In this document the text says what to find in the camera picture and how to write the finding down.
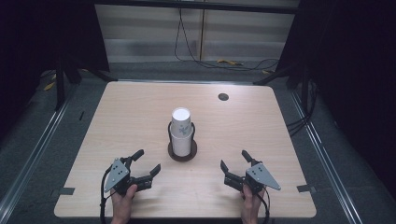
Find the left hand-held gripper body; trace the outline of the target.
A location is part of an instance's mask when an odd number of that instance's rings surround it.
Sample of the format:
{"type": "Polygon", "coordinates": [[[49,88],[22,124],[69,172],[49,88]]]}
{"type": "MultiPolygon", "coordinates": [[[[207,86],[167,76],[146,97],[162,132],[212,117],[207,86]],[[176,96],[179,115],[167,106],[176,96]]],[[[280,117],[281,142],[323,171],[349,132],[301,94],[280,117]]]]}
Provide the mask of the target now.
{"type": "Polygon", "coordinates": [[[138,191],[151,188],[153,180],[151,175],[142,177],[131,176],[131,163],[133,161],[133,157],[116,158],[113,161],[109,167],[109,173],[105,175],[104,192],[109,192],[113,189],[119,195],[124,196],[132,185],[137,185],[138,191]]]}

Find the stack of white paper cups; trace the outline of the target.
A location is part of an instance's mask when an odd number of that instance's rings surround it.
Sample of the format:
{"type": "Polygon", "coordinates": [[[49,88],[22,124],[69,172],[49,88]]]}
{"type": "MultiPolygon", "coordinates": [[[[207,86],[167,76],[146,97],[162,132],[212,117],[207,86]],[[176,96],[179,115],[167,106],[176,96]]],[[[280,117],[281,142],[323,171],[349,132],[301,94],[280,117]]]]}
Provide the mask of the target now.
{"type": "Polygon", "coordinates": [[[178,107],[172,112],[170,127],[174,153],[185,157],[191,153],[191,112],[188,108],[178,107]]]}

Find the dark round cup holder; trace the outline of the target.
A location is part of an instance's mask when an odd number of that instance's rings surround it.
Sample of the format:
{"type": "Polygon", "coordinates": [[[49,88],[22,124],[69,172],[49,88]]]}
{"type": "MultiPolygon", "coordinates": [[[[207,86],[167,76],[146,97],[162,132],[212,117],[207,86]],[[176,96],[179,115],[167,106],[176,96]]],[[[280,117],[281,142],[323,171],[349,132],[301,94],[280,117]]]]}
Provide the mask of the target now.
{"type": "Polygon", "coordinates": [[[169,143],[167,152],[171,159],[174,161],[190,161],[197,154],[197,143],[194,140],[195,125],[191,124],[191,133],[185,138],[177,138],[171,132],[172,123],[168,124],[168,137],[169,143]]]}

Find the person's right hand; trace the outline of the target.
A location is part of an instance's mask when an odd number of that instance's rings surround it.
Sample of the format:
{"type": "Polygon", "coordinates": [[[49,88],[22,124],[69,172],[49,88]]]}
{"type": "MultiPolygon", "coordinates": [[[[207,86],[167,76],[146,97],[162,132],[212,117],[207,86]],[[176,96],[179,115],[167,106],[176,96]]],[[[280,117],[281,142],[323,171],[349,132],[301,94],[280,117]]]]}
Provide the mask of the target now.
{"type": "Polygon", "coordinates": [[[241,195],[244,197],[241,220],[243,224],[258,224],[259,211],[262,204],[261,198],[264,195],[264,190],[258,194],[253,194],[248,185],[243,186],[241,195]]]}

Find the metal floor rail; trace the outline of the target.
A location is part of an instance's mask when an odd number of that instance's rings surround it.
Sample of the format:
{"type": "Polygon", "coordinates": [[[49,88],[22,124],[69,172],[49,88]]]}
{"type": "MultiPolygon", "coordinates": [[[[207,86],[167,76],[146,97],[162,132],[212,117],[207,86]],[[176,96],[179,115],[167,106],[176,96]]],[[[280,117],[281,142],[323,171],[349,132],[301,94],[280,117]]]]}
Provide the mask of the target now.
{"type": "Polygon", "coordinates": [[[312,142],[312,145],[314,146],[315,151],[318,154],[318,158],[322,164],[322,167],[331,183],[332,190],[334,191],[338,202],[342,206],[349,224],[363,224],[357,207],[355,206],[353,200],[347,192],[344,183],[342,182],[339,174],[337,173],[313,122],[305,118],[306,113],[303,110],[302,100],[300,99],[300,96],[296,91],[293,91],[290,95],[299,116],[304,121],[304,127],[306,129],[306,132],[312,142]]]}
{"type": "Polygon", "coordinates": [[[7,223],[29,181],[56,134],[75,90],[66,94],[60,107],[57,95],[41,91],[0,147],[0,223],[7,223]]]}

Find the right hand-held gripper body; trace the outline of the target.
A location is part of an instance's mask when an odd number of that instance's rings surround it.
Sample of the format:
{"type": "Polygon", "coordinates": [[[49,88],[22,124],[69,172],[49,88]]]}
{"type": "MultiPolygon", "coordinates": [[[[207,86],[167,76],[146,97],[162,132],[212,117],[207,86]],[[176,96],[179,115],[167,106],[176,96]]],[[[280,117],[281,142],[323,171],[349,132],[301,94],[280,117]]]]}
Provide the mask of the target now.
{"type": "Polygon", "coordinates": [[[232,173],[230,176],[224,176],[224,184],[238,191],[242,191],[243,186],[248,185],[253,194],[259,193],[266,187],[281,190],[280,185],[262,162],[258,162],[246,169],[244,176],[238,176],[232,173]]]}

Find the black metal stand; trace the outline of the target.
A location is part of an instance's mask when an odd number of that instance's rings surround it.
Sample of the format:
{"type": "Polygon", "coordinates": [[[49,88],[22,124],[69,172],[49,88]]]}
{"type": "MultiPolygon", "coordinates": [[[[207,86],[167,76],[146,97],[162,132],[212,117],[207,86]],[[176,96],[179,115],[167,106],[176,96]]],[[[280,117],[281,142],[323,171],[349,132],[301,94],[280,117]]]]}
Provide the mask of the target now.
{"type": "Polygon", "coordinates": [[[307,77],[306,66],[299,63],[292,63],[286,67],[278,68],[264,79],[254,81],[253,85],[266,86],[273,80],[281,77],[287,77],[286,87],[288,90],[295,90],[297,86],[304,82],[307,77]]]}
{"type": "Polygon", "coordinates": [[[60,110],[65,103],[64,78],[67,77],[71,84],[79,84],[82,80],[82,77],[78,71],[79,69],[86,69],[88,72],[94,74],[103,81],[115,81],[115,78],[105,75],[103,72],[95,69],[88,63],[84,63],[78,57],[72,56],[70,54],[61,54],[56,61],[56,111],[60,110]]]}

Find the black curtain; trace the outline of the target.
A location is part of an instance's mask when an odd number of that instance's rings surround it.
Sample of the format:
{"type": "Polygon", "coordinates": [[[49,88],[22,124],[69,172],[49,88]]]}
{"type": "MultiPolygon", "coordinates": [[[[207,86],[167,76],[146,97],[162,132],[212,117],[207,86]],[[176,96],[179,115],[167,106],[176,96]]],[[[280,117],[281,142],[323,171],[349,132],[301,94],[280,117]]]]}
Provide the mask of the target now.
{"type": "Polygon", "coordinates": [[[0,139],[32,98],[40,75],[60,58],[68,69],[109,69],[95,5],[0,0],[0,139]]]}
{"type": "Polygon", "coordinates": [[[396,200],[396,0],[300,0],[281,67],[309,75],[396,200]]]}

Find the dark overhead beam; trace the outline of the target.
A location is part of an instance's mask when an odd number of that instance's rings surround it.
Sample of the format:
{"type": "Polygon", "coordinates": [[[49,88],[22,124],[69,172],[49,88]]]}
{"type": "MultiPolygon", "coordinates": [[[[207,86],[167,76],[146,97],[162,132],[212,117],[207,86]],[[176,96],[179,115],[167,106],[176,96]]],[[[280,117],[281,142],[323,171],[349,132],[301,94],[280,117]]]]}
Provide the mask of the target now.
{"type": "Polygon", "coordinates": [[[208,3],[208,2],[177,1],[177,0],[92,0],[92,1],[98,5],[110,5],[110,6],[187,8],[187,9],[207,9],[207,10],[258,12],[258,13],[275,13],[275,14],[297,14],[300,11],[300,9],[297,7],[272,7],[272,6],[208,3]]]}

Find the person's left hand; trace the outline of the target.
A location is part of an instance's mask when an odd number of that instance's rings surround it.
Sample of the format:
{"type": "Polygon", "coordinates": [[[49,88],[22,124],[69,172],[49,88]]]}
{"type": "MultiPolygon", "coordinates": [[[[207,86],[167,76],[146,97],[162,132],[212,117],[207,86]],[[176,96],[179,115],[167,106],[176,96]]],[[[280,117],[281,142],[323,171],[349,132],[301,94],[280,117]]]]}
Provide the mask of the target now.
{"type": "Polygon", "coordinates": [[[128,224],[131,219],[133,198],[136,190],[137,185],[132,185],[127,189],[124,196],[119,195],[114,189],[111,190],[111,202],[113,208],[111,224],[128,224]]]}

